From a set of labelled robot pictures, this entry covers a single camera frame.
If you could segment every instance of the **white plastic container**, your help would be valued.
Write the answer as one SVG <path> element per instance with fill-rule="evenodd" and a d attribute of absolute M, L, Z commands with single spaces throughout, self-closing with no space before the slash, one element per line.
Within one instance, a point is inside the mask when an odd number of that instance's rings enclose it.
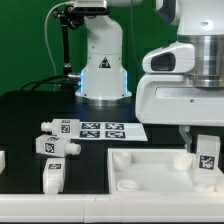
<path fill-rule="evenodd" d="M 58 136 L 78 136 L 80 132 L 80 121 L 77 119 L 54 119 L 52 123 L 43 122 L 41 130 L 51 132 L 52 135 Z"/>
<path fill-rule="evenodd" d="M 43 173 L 43 191 L 56 195 L 63 192 L 65 181 L 65 159 L 48 159 Z"/>
<path fill-rule="evenodd" d="M 42 135 L 36 139 L 36 153 L 65 157 L 67 154 L 79 155 L 80 152 L 81 146 L 67 138 Z"/>

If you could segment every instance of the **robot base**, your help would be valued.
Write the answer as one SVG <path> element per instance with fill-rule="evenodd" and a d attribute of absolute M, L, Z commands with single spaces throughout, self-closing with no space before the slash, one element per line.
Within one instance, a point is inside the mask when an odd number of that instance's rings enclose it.
<path fill-rule="evenodd" d="M 136 117 L 142 123 L 224 126 L 224 89 L 196 88 L 183 74 L 146 74 L 136 96 Z"/>
<path fill-rule="evenodd" d="M 76 102 L 89 104 L 89 105 L 97 106 L 97 107 L 118 106 L 121 104 L 129 104 L 132 102 L 131 92 L 128 92 L 127 95 L 124 96 L 123 98 L 115 99 L 115 100 L 90 99 L 85 96 L 82 96 L 79 90 L 76 92 L 75 95 L 76 95 L 75 96 Z"/>

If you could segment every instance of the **white cube with marker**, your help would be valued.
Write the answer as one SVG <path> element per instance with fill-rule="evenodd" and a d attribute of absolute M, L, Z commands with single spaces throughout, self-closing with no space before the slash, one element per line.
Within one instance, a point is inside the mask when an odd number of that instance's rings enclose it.
<path fill-rule="evenodd" d="M 43 191 L 45 194 L 56 195 L 63 192 L 65 181 L 65 159 L 47 159 L 43 173 Z"/>

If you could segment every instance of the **white block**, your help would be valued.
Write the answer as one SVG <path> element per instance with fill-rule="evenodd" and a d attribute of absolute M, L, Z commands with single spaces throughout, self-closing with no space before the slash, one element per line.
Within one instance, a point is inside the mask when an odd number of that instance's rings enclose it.
<path fill-rule="evenodd" d="M 5 152 L 0 151 L 0 174 L 5 168 Z"/>
<path fill-rule="evenodd" d="M 65 159 L 48 159 L 43 173 L 43 191 L 45 194 L 63 192 L 65 181 Z"/>

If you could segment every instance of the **black and white pattern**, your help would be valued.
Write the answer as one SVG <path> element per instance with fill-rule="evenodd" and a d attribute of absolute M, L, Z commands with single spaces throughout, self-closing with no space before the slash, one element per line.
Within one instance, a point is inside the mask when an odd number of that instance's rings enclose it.
<path fill-rule="evenodd" d="M 54 144 L 45 143 L 45 152 L 47 153 L 54 153 Z"/>
<path fill-rule="evenodd" d="M 71 120 L 62 120 L 61 123 L 63 123 L 63 124 L 70 124 L 71 123 Z"/>
<path fill-rule="evenodd" d="M 124 130 L 124 124 L 106 123 L 106 129 L 110 129 L 110 130 Z"/>
<path fill-rule="evenodd" d="M 82 123 L 81 129 L 100 129 L 100 123 Z"/>
<path fill-rule="evenodd" d="M 215 157 L 214 156 L 200 156 L 199 168 L 206 170 L 214 170 L 215 169 Z"/>
<path fill-rule="evenodd" d="M 126 139 L 123 131 L 106 131 L 106 138 Z"/>
<path fill-rule="evenodd" d="M 50 137 L 47 139 L 49 142 L 56 142 L 59 138 L 58 137 Z"/>
<path fill-rule="evenodd" d="M 60 170 L 61 164 L 49 164 L 49 170 Z"/>
<path fill-rule="evenodd" d="M 71 132 L 70 125 L 61 125 L 61 133 L 69 134 Z"/>
<path fill-rule="evenodd" d="M 81 131 L 80 138 L 100 138 L 100 131 Z"/>

